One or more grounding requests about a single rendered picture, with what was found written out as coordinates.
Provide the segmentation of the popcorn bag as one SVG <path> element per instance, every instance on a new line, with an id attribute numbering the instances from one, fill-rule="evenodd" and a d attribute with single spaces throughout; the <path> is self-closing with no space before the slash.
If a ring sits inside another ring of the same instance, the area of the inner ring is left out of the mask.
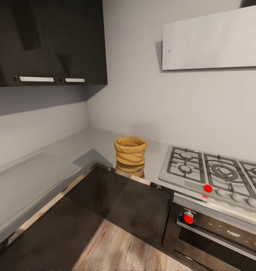
<path id="1" fill-rule="evenodd" d="M 125 165 L 141 165 L 145 162 L 147 142 L 140 137 L 120 137 L 114 142 L 116 159 Z"/>

